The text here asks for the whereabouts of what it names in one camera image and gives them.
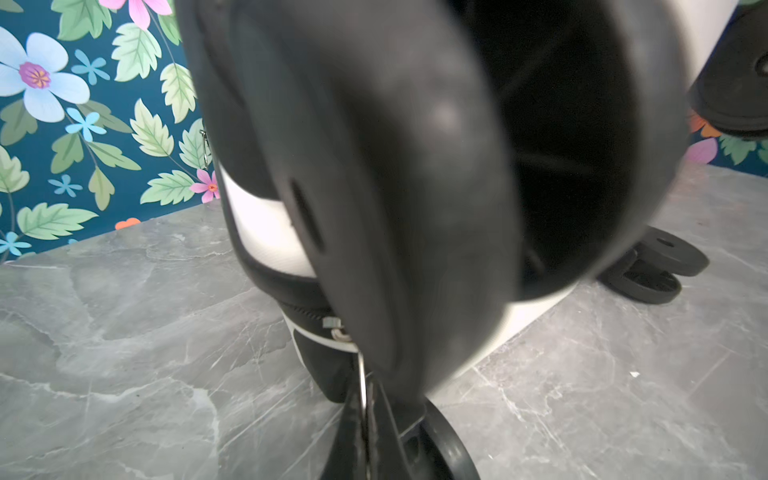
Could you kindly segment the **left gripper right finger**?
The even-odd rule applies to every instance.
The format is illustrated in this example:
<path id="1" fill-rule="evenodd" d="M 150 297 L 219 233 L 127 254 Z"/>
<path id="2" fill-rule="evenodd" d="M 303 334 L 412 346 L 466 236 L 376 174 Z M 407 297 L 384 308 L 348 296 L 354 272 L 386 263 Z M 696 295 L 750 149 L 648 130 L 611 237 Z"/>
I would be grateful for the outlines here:
<path id="1" fill-rule="evenodd" d="M 391 399 L 374 377 L 367 378 L 367 463 L 370 479 L 411 479 L 403 447 L 414 424 L 414 406 Z"/>

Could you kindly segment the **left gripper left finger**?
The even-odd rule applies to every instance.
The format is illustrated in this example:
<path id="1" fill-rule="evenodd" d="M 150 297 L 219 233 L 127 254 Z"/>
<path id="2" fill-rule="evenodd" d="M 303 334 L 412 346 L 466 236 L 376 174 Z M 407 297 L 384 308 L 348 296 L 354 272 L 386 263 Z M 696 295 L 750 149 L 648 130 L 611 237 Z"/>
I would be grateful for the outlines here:
<path id="1" fill-rule="evenodd" d="M 341 411 L 338 429 L 321 480 L 364 480 L 367 478 L 364 409 L 360 387 L 351 384 Z"/>

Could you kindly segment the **black suitcase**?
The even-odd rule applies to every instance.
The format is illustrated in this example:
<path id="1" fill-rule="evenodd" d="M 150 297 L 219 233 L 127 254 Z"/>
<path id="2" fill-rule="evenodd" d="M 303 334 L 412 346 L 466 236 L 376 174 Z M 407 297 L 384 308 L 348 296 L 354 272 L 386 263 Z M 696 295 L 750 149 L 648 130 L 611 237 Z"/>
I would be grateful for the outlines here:
<path id="1" fill-rule="evenodd" d="M 763 1 L 179 1 L 231 242 L 344 407 L 414 406 L 411 479 L 478 472 L 428 393 L 593 277 L 665 304 L 693 121 L 767 133 Z"/>

